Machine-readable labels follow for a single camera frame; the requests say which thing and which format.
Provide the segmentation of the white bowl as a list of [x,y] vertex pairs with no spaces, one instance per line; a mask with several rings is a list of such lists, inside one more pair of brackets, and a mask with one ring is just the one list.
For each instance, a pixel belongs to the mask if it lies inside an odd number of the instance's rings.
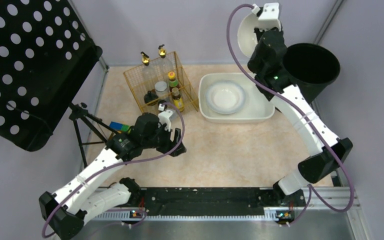
[[282,24],[279,20],[279,14],[263,12],[260,16],[257,16],[251,13],[241,21],[237,32],[237,42],[241,52],[249,58],[252,56],[258,44],[255,28],[257,28],[260,33],[273,28],[281,30]]

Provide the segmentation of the small yellow spice jar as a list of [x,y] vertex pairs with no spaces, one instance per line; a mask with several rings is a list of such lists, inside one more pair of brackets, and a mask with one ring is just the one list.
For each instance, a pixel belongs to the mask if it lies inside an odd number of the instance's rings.
[[180,112],[183,112],[185,107],[184,107],[183,98],[180,94],[179,88],[177,88],[177,87],[172,88],[171,95],[172,95],[172,99],[173,99],[173,103],[174,103],[175,107]]

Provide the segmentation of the black lid glass jar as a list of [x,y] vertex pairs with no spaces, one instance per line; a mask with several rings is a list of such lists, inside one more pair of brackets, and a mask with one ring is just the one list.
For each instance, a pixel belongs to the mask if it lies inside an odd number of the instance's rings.
[[143,100],[144,100],[144,103],[147,105],[147,106],[154,106],[158,103],[158,95],[154,92],[154,91],[151,91],[149,90],[144,96],[143,96]]

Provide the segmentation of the sauce bottle yellow cap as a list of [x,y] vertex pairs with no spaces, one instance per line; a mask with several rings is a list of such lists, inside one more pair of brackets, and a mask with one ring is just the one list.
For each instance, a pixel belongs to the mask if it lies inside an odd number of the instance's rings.
[[179,80],[177,74],[174,71],[170,71],[167,74],[169,91],[172,92],[174,88],[179,88]]

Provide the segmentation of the white plate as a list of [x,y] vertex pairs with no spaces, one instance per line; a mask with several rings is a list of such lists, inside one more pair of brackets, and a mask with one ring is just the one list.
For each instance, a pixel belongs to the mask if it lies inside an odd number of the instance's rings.
[[240,111],[246,102],[246,92],[238,83],[231,80],[217,81],[205,92],[208,107],[222,115]]

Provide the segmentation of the oil bottle with dark liquid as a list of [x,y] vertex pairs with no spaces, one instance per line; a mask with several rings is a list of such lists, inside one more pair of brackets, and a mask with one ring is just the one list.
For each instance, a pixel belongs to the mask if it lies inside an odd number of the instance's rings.
[[150,57],[144,53],[141,54],[141,62],[143,64],[143,68],[141,70],[143,81],[145,84],[145,88],[147,91],[155,91],[155,83],[158,81],[157,73],[153,66],[151,65]]

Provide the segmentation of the clear oil bottle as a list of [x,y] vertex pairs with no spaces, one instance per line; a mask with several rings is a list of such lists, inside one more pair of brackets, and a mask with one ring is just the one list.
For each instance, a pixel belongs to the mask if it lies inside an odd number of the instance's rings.
[[169,73],[175,70],[174,64],[167,57],[167,51],[164,48],[164,44],[158,46],[158,55],[159,55],[159,67],[161,70],[161,75],[166,83],[169,83]]

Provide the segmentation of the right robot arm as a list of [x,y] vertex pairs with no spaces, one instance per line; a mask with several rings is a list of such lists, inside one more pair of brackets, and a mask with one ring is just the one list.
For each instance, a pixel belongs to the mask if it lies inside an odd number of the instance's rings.
[[276,27],[254,27],[252,31],[257,44],[247,66],[255,74],[260,92],[289,120],[309,153],[273,185],[279,196],[286,197],[342,167],[353,148],[351,140],[330,130],[311,106],[337,79],[340,63],[320,45],[286,46],[283,32]]

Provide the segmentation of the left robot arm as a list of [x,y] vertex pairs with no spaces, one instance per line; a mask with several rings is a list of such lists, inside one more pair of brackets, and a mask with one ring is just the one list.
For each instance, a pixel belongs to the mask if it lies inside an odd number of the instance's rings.
[[[130,178],[102,192],[96,193],[96,190],[124,166],[155,159],[138,160],[143,150],[155,149],[161,153],[159,158],[185,153],[182,143],[185,128],[171,128],[172,113],[167,109],[158,115],[140,115],[128,131],[108,140],[95,160],[73,180],[53,193],[44,192],[39,197],[45,220],[42,237],[47,239],[55,234],[61,240],[70,240],[96,216],[128,203],[138,191],[138,186]],[[47,227],[51,227],[53,233],[47,234]]]

